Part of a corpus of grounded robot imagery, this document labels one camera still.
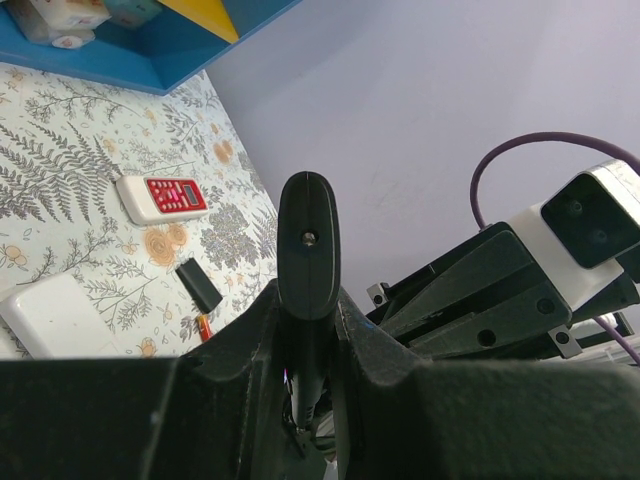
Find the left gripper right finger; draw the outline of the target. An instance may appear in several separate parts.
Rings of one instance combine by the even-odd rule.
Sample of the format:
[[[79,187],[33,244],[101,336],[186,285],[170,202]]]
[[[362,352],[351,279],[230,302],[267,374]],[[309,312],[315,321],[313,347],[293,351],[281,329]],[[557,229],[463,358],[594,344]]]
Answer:
[[[348,295],[332,355],[343,479],[635,479],[639,372],[443,360],[409,351]]]

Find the black battery cover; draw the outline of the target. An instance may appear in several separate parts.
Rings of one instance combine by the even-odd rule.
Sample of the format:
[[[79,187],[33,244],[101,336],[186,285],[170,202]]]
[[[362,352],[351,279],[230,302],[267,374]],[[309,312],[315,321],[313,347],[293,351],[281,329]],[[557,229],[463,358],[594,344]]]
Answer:
[[[194,258],[180,264],[175,273],[201,313],[209,314],[221,303],[221,293]]]

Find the red battery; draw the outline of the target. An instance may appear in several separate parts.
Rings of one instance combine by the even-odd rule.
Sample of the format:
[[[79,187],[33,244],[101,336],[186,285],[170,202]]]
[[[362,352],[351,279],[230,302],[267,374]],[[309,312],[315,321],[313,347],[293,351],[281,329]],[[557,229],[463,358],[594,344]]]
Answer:
[[[209,318],[207,315],[198,315],[196,317],[196,323],[198,326],[198,330],[199,330],[199,335],[201,338],[202,342],[206,342],[208,341],[212,336],[213,333],[211,331],[211,327],[209,324]]]

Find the black remote control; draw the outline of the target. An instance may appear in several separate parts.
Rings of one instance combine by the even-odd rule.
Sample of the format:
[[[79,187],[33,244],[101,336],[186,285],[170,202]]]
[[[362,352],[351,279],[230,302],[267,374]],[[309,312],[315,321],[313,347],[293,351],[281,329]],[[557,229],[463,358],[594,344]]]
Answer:
[[[299,172],[283,188],[277,280],[292,418],[298,428],[305,429],[327,376],[341,284],[336,200],[328,180],[318,173]]]

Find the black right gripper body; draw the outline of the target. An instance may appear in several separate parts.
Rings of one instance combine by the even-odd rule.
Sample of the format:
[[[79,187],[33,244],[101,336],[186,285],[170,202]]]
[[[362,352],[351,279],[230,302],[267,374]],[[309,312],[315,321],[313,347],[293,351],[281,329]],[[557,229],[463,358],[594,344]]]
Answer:
[[[393,286],[367,317],[432,360],[523,358],[571,309],[514,230],[494,224]]]

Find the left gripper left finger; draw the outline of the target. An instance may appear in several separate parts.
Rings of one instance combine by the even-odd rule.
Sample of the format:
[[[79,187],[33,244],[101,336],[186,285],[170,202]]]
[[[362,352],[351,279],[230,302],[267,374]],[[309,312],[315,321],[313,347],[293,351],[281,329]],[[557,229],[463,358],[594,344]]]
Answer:
[[[5,479],[278,479],[278,292],[176,358],[1,365]]]

